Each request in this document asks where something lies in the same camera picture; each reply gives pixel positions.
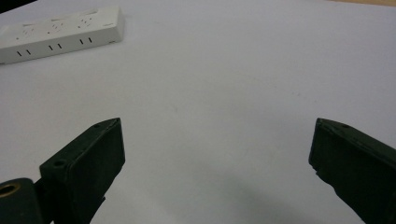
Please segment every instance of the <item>white table surface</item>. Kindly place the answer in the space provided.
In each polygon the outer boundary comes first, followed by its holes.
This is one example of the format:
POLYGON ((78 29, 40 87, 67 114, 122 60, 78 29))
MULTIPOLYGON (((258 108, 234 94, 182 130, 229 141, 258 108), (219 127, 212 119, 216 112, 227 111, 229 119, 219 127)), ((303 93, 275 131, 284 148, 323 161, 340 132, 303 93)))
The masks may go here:
POLYGON ((318 117, 396 147, 396 7, 38 0, 0 25, 111 5, 121 43, 0 67, 0 182, 120 117, 127 162, 94 224, 362 223, 308 155, 318 117))

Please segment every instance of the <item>power strip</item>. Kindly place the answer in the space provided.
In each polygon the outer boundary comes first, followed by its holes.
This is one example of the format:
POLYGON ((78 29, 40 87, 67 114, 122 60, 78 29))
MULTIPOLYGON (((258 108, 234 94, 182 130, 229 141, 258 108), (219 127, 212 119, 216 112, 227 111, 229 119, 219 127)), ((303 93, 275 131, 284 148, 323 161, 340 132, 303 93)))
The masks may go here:
POLYGON ((0 29, 0 65, 120 42, 123 26, 119 7, 4 26, 0 29))

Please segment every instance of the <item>electrical outlet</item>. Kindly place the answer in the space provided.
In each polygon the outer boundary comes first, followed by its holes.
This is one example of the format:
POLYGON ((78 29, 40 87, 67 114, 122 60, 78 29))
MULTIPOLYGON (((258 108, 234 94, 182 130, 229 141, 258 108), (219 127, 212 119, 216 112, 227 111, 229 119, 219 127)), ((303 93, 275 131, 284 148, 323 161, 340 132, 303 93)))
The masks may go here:
POLYGON ((120 42, 119 7, 103 7, 0 29, 0 65, 120 42))

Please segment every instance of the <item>white power strip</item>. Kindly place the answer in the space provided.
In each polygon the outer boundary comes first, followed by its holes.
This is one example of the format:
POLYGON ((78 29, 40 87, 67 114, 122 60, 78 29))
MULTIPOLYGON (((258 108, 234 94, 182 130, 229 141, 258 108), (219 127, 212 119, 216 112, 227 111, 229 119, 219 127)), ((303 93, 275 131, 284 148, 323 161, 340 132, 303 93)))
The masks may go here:
POLYGON ((120 42, 119 7, 103 7, 0 29, 0 65, 120 42))

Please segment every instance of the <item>screw hole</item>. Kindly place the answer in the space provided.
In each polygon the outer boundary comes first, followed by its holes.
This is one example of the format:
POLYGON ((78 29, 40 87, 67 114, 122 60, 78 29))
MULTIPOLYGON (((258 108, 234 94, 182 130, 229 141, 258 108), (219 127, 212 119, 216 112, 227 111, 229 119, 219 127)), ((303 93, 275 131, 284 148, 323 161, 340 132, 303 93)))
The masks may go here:
POLYGON ((7 184, 3 187, 0 187, 0 198, 6 197, 15 191, 17 191, 21 187, 20 184, 15 183, 15 184, 7 184))
POLYGON ((66 161, 59 160, 59 161, 56 161, 55 163, 53 163, 53 166, 54 167, 61 167, 61 166, 64 166, 65 163, 66 163, 66 161))

